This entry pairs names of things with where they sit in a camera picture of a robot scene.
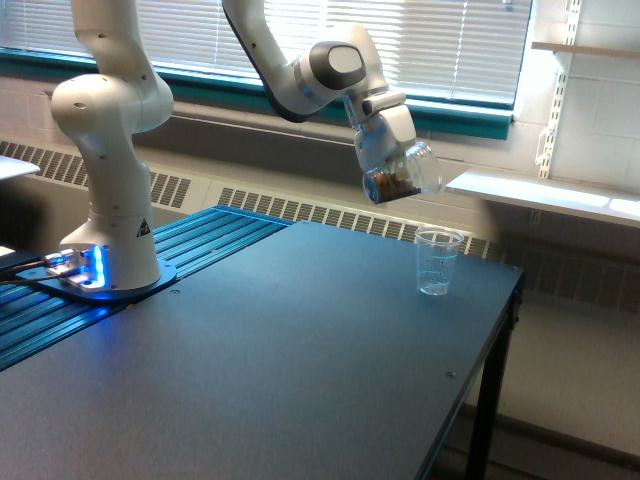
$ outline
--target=cable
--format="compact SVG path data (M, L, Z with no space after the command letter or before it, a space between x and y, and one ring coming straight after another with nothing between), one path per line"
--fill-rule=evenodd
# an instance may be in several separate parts
M46 280L55 280L57 278L73 277L79 273L81 273L81 269L75 268L68 272L59 273L58 275L50 275L48 277L28 278L25 280L3 280L0 282L0 285L28 285L29 283L44 282Z
M23 272L25 270L30 270L36 267L42 267L46 264L45 260L38 260L37 262L23 263L21 265L16 265L14 267L6 268L0 271L0 276L4 277L6 275L14 275L16 273Z

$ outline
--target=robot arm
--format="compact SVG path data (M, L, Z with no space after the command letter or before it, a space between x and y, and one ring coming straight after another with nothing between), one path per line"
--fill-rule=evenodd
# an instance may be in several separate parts
M374 203L441 189L437 161L426 144L416 143L406 97L389 89L362 25L334 27L326 39L287 62L267 25L264 0L222 0L222 6L280 116L303 122L333 100L344 100L356 132L363 187ZM427 181L423 168L429 170Z
M78 146L89 177L89 218L61 249L81 267L67 280L87 292L133 290L160 277L151 222L150 176L135 154L132 135L170 116L173 97L145 55L131 0L72 0L78 39L94 55L100 74L62 83L53 116Z

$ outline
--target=window blinds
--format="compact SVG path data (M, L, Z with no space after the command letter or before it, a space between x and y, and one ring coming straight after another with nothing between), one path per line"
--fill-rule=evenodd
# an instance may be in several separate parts
M265 0L289 59L322 31L360 22L393 86L418 97L512 105L532 0ZM137 0L156 65L257 78L219 0ZM70 0L0 2L2 46L87 55L73 35Z

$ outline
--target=clear plastic cup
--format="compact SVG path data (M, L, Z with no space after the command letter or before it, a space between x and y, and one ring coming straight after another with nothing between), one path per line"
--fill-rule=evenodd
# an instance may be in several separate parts
M418 193L438 193L442 190L440 164L426 143L416 143L406 152L366 171L362 187L373 203Z
M416 231L418 291L446 295L463 241L462 233L448 228L425 227Z

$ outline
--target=white shelf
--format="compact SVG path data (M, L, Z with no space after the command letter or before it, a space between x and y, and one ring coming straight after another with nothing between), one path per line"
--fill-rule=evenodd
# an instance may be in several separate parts
M640 196L553 180L467 170L447 191L640 228Z
M585 47L580 45L565 45L563 43L549 42L533 42L531 44L531 48L533 50L548 50L554 53L579 53L583 55L598 55L602 57L640 60L640 52L635 52L632 50L619 50L615 48Z
M7 180L8 178L19 177L21 175L29 175L30 173L37 173L40 169L33 163L23 162L21 160L15 160L9 157L3 157L0 155L0 180Z

